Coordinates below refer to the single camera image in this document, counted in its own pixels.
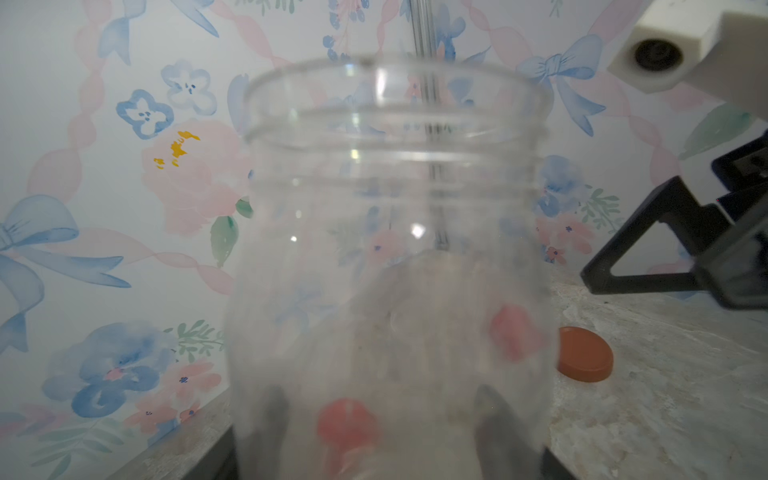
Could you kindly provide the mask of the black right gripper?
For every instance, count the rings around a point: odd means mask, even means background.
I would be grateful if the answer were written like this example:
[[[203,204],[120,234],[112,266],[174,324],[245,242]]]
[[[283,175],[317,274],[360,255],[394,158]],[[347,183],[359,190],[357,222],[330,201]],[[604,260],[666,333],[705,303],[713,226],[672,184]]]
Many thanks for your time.
[[[583,268],[591,293],[702,287],[726,309],[767,309],[767,136],[711,167],[727,189],[717,199],[727,216],[714,204],[700,204],[681,178],[664,182]]]

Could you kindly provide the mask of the clear jar with peanuts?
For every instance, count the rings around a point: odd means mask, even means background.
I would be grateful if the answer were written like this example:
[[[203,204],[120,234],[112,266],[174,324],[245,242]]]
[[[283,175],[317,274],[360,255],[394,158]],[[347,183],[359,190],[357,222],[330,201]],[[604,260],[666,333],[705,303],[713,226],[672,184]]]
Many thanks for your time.
[[[321,409],[362,401],[380,439],[335,479],[483,479],[474,399],[495,388],[542,450],[558,354],[533,206],[543,91],[491,65],[355,58],[285,67],[245,93],[248,242],[225,318],[234,435],[280,386],[278,479],[333,479]],[[547,345],[514,363],[505,304]]]

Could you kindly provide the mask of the orange jar lid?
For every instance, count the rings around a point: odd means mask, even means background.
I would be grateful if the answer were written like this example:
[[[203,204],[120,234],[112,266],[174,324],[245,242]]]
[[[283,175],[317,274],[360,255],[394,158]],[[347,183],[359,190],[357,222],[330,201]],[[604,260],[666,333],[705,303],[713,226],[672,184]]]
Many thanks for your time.
[[[585,383],[607,379],[614,366],[609,344],[598,334],[574,326],[559,329],[557,370],[564,376]]]

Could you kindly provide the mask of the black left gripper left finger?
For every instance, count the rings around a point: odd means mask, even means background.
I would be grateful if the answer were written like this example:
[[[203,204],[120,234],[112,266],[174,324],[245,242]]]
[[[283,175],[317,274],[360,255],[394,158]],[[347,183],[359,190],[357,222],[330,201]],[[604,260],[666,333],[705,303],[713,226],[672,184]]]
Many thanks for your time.
[[[183,479],[278,479],[289,413],[284,390],[270,386],[255,430],[248,437],[237,438],[230,427]]]

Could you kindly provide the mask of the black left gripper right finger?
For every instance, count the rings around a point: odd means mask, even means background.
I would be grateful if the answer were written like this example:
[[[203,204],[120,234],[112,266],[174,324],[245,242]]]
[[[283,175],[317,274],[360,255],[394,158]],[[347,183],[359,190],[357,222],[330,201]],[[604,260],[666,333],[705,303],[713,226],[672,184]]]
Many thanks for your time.
[[[477,388],[474,413],[474,443],[483,479],[576,479],[548,448],[531,445],[522,421],[492,386]]]

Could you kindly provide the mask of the red jar lid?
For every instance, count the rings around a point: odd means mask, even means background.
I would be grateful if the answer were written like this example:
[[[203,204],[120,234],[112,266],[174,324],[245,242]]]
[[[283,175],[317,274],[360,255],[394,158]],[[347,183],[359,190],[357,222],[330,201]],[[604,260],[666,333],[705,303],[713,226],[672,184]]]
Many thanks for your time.
[[[352,470],[380,439],[377,417],[360,400],[339,398],[317,416],[316,434],[324,446],[323,465],[329,478]]]
[[[490,321],[488,334],[493,345],[510,362],[518,363],[547,345],[546,335],[533,323],[527,310],[505,304]]]

